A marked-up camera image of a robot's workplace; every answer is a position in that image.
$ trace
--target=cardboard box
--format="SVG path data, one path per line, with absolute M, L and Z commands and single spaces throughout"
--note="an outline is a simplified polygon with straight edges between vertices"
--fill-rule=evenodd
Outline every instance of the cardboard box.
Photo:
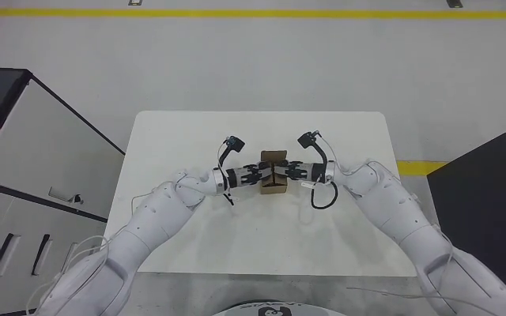
M 270 163 L 272 174 L 269 178 L 262 180 L 260 194 L 279 194 L 286 192 L 288 180 L 285 176 L 274 174 L 274 163 L 286 159 L 286 150 L 263 150 L 260 153 L 260 160 Z

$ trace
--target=yellow floor line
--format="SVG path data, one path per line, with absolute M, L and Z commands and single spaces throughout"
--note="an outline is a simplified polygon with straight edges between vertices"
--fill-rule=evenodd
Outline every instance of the yellow floor line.
M 428 175 L 445 164 L 443 161 L 397 160 L 397 169 L 400 175 Z
M 47 9 L 0 8 L 0 17 L 193 17 L 399 20 L 499 20 L 506 11 L 374 11 L 336 9 Z

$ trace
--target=black panel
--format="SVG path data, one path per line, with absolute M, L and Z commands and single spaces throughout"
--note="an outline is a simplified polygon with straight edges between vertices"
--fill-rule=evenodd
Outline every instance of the black panel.
M 29 310 L 30 314 L 33 314 L 35 313 L 35 308 L 32 308 L 31 310 Z M 20 311 L 14 311 L 12 313 L 5 313 L 5 314 L 0 314 L 0 316 L 25 316 L 26 315 L 26 311 L 24 310 L 20 310 Z
M 427 179 L 443 232 L 506 281 L 506 134 Z
M 0 68 L 0 129 L 31 76 L 27 70 Z
M 459 8 L 463 8 L 463 5 L 462 3 L 460 2 L 460 0 L 446 0 L 446 3 L 448 4 L 448 6 L 452 9 L 459 9 Z

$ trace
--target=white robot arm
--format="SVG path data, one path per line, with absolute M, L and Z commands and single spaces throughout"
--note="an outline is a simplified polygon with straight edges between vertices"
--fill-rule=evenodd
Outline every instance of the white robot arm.
M 396 242 L 413 262 L 422 291 L 439 315 L 490 315 L 483 309 L 496 315 L 505 314 L 504 283 L 475 257 L 453 248 L 383 165 L 370 162 L 353 172 L 343 172 L 336 162 L 327 162 L 325 158 L 325 164 L 297 162 L 272 170 L 290 174 L 291 179 L 318 179 L 344 186 L 371 223 Z M 262 163 L 227 171 L 214 168 L 204 179 L 185 171 L 178 173 L 176 179 L 159 185 L 137 207 L 128 225 L 108 247 L 57 276 L 61 279 L 43 297 L 36 313 L 117 315 L 130 296 L 139 266 L 181 229 L 206 195 L 226 195 L 231 187 L 255 184 L 270 173 L 270 167 Z
M 439 315 L 490 316 L 469 303 L 506 314 L 504 283 L 474 256 L 454 248 L 383 165 L 371 162 L 341 179 L 364 215 L 413 262 L 421 289 Z

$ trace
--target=gray floor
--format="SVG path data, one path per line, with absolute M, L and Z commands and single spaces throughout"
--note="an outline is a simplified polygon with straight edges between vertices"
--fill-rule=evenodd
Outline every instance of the gray floor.
M 427 179 L 402 177 L 402 183 L 418 196 L 425 215 L 436 224 Z M 415 277 L 138 273 L 121 315 L 207 316 L 249 299 L 308 303 L 350 316 L 436 315 L 424 299 L 402 299 L 347 287 L 421 293 Z

